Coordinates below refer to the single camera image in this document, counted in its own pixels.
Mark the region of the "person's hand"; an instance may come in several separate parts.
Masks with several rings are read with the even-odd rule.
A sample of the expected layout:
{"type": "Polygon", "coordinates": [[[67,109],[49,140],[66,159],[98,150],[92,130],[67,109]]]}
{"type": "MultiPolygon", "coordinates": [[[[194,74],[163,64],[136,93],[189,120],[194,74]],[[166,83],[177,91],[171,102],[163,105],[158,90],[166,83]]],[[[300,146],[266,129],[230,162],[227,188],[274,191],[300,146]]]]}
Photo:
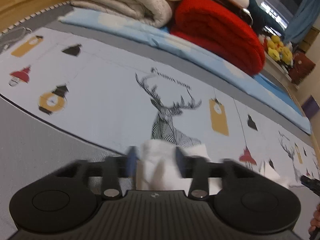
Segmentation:
{"type": "Polygon", "coordinates": [[[313,218],[310,221],[310,228],[308,229],[309,235],[311,235],[318,228],[320,228],[320,204],[316,206],[316,210],[313,213],[313,218]]]}

